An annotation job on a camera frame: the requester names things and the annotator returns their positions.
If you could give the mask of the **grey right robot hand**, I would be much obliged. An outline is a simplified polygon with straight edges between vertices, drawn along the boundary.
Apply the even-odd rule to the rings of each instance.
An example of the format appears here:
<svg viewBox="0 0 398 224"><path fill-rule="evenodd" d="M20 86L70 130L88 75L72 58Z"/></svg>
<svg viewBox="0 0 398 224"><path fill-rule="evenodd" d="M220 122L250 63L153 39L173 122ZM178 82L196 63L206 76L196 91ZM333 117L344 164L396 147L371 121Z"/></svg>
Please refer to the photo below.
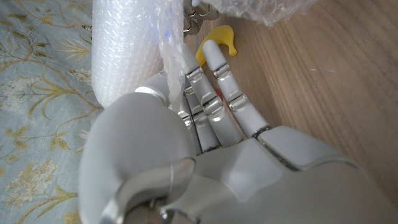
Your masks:
<svg viewBox="0 0 398 224"><path fill-rule="evenodd" d="M218 18L219 12L210 4L201 0L183 0L183 34L196 35L204 21Z"/></svg>

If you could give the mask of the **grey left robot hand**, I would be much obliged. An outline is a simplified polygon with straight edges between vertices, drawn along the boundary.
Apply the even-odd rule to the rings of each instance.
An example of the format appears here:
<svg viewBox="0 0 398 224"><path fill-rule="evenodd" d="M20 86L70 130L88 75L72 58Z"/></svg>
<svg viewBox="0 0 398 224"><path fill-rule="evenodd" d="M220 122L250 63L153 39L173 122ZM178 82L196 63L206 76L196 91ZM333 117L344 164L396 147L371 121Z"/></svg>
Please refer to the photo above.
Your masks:
<svg viewBox="0 0 398 224"><path fill-rule="evenodd" d="M187 44L186 93L169 109L163 74L109 105L79 173L83 223L396 223L397 209L355 162L286 126L272 128L204 46L217 94Z"/></svg>

